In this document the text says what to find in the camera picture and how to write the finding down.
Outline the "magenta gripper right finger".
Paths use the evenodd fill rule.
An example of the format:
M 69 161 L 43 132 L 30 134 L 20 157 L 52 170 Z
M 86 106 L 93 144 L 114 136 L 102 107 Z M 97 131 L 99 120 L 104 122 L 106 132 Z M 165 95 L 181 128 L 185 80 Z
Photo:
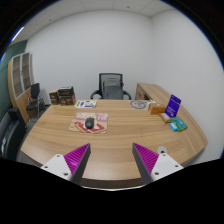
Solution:
M 133 144 L 132 153 L 145 185 L 182 169 L 168 153 L 159 154 L 137 143 Z

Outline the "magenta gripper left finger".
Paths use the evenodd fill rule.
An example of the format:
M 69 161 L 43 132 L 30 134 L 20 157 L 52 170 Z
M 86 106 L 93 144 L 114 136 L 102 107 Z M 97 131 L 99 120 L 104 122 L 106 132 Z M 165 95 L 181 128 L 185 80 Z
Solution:
M 66 155 L 56 154 L 42 166 L 42 169 L 79 185 L 90 153 L 90 144 L 87 143 Z

